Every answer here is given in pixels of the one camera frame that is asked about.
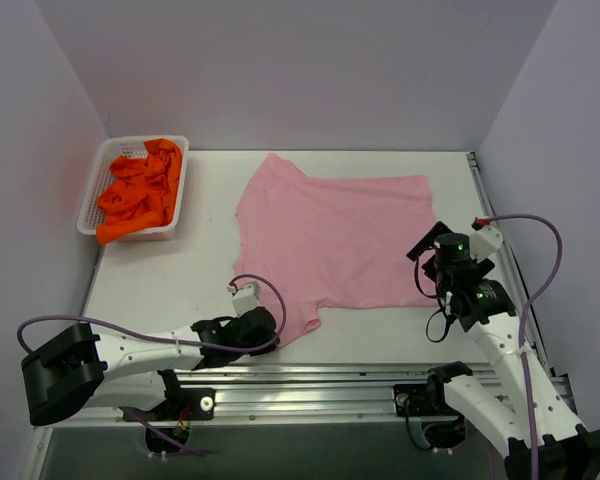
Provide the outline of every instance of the orange cloth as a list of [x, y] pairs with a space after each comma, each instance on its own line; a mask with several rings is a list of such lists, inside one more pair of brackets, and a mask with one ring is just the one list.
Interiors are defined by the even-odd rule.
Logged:
[[182, 152], [164, 138], [144, 142], [146, 159], [120, 156], [109, 167], [117, 180], [98, 197], [104, 224], [96, 227], [100, 245], [173, 219]]

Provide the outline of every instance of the pink t-shirt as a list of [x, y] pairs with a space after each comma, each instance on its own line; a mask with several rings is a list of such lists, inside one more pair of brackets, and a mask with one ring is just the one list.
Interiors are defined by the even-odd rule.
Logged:
[[[318, 308], [430, 306], [406, 253], [436, 221], [427, 177], [321, 179], [269, 154], [242, 195], [236, 274], [271, 281], [287, 305], [281, 346], [320, 326]], [[423, 277], [429, 289], [432, 285]], [[276, 318], [275, 295], [260, 303]]]

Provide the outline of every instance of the black clamp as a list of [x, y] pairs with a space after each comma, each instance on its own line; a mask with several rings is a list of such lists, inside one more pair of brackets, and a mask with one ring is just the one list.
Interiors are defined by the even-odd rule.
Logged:
[[438, 408], [448, 408], [444, 400], [444, 384], [462, 375], [473, 376], [473, 371], [462, 362], [453, 362], [429, 370], [427, 393], [429, 401]]
[[[238, 348], [253, 348], [267, 343], [275, 336], [275, 329], [276, 321], [264, 307], [256, 307], [239, 318], [218, 317], [213, 320], [200, 320], [191, 325], [191, 330], [198, 334], [202, 342]], [[279, 339], [267, 348], [250, 355], [272, 352], [278, 343]], [[194, 370], [224, 367], [243, 355], [240, 352], [225, 352], [207, 347], [201, 348], [200, 354], [203, 358]]]
[[[600, 430], [588, 432], [576, 426], [577, 435], [556, 441], [544, 435], [538, 448], [539, 478], [593, 480], [600, 473]], [[531, 470], [531, 450], [524, 441], [509, 439], [509, 455], [504, 459], [509, 480], [527, 480]]]
[[33, 426], [65, 420], [87, 403], [104, 381], [100, 336], [88, 323], [75, 323], [22, 360], [22, 375]]
[[[147, 412], [129, 407], [127, 410], [150, 422], [179, 420], [182, 412], [186, 412], [183, 420], [213, 420], [216, 405], [216, 391], [213, 388], [182, 388], [173, 370], [158, 373], [164, 381], [165, 400]], [[126, 413], [123, 413], [122, 418], [125, 421], [134, 421], [133, 417]]]

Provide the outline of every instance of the screw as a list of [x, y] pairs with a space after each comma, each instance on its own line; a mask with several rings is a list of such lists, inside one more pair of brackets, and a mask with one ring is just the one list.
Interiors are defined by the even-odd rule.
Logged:
[[405, 404], [407, 403], [407, 400], [409, 400], [409, 395], [407, 395], [404, 392], [399, 393], [398, 395], [396, 395], [396, 404], [399, 407], [404, 407]]
[[200, 400], [200, 410], [210, 412], [213, 409], [213, 399], [211, 397], [202, 397]]

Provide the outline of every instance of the metal frame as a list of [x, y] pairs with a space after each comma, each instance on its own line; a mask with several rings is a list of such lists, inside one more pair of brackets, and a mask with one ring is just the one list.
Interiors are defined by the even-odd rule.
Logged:
[[[480, 171], [472, 153], [467, 160], [485, 215], [493, 215]], [[84, 307], [91, 297], [103, 249], [98, 255]], [[505, 286], [516, 308], [521, 309], [527, 296], [515, 257], [506, 244], [498, 253]], [[550, 364], [541, 341], [536, 319], [528, 322], [528, 340], [537, 351], [540, 363], [551, 376]], [[431, 364], [401, 365], [230, 365], [202, 372], [178, 372], [183, 388], [210, 387], [216, 390], [216, 407], [212, 423], [207, 425], [317, 424], [355, 422], [404, 422], [395, 415], [392, 387], [396, 384], [423, 384]], [[500, 381], [489, 365], [470, 365], [477, 380], [493, 395], [509, 405]], [[564, 401], [575, 409], [569, 382], [552, 378]], [[412, 417], [427, 421], [428, 417]], [[169, 425], [158, 422], [157, 426]], [[137, 428], [122, 421], [118, 409], [94, 408], [80, 412], [53, 428], [37, 428], [20, 476], [37, 480], [54, 428], [76, 427]]]

